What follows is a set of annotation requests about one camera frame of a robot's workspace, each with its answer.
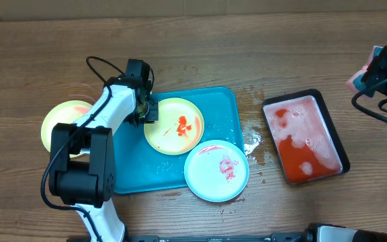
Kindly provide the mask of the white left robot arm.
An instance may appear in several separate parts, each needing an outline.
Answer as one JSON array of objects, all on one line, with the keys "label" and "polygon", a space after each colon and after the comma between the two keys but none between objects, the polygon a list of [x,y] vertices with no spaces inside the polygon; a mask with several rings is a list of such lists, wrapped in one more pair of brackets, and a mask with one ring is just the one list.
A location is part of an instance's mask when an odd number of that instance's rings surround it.
[{"label": "white left robot arm", "polygon": [[137,127],[159,119],[158,101],[151,97],[154,82],[149,64],[129,59],[125,71],[103,81],[101,97],[86,114],[52,129],[42,200],[50,208],[77,212],[90,241],[129,240],[112,201],[114,134],[123,122]]}]

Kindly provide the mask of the yellow plate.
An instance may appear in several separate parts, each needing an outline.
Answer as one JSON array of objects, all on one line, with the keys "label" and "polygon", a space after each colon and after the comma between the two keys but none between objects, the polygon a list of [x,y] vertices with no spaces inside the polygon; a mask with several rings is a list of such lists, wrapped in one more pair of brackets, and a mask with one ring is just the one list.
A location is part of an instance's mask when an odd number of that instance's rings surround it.
[{"label": "yellow plate", "polygon": [[91,108],[92,105],[87,102],[71,100],[58,104],[51,109],[44,118],[41,127],[41,139],[46,150],[50,151],[52,129],[56,124],[71,124],[86,114]]},{"label": "yellow plate", "polygon": [[159,119],[144,125],[149,145],[166,155],[181,155],[192,150],[201,140],[204,117],[192,102],[180,97],[163,99],[158,103]]}]

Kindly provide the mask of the green pink sponge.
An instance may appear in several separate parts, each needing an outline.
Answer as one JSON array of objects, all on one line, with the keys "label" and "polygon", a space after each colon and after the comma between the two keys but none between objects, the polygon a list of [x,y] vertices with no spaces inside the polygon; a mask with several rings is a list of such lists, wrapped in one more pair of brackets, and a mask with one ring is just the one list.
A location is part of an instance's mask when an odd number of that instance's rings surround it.
[{"label": "green pink sponge", "polygon": [[380,80],[377,81],[374,79],[371,84],[367,84],[363,78],[365,75],[367,75],[367,78],[373,77],[373,74],[376,74],[379,71],[378,57],[383,49],[383,46],[374,46],[370,52],[367,63],[346,82],[345,85],[354,94],[380,82]]}]

